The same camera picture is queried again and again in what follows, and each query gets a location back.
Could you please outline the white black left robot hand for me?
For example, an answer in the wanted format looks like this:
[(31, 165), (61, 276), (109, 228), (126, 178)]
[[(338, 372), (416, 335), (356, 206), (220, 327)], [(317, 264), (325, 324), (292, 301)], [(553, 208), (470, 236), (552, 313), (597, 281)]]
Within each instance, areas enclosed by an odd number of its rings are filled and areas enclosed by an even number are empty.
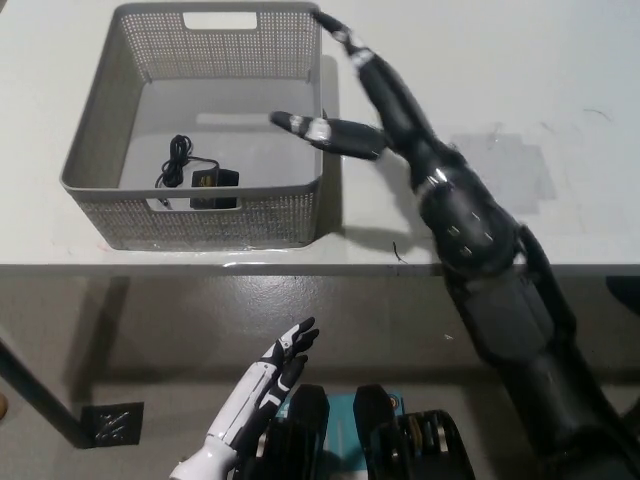
[(306, 351), (319, 335), (310, 317), (287, 330), (252, 363), (213, 420), (207, 435), (238, 449), (264, 428), (298, 381)]

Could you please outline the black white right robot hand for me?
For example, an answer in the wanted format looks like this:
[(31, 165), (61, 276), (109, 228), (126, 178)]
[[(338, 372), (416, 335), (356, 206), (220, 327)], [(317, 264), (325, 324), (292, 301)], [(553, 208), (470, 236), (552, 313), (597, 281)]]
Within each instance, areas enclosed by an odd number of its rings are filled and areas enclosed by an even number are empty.
[(342, 45), (369, 101), (378, 113), (381, 127), (340, 119), (270, 114), (270, 122), (282, 130), (330, 153), (374, 160), (385, 148), (405, 159), (410, 168), (411, 188), (440, 188), (461, 181), (464, 163), (441, 142), (397, 72), (361, 41), (354, 31), (321, 11), (312, 18)]

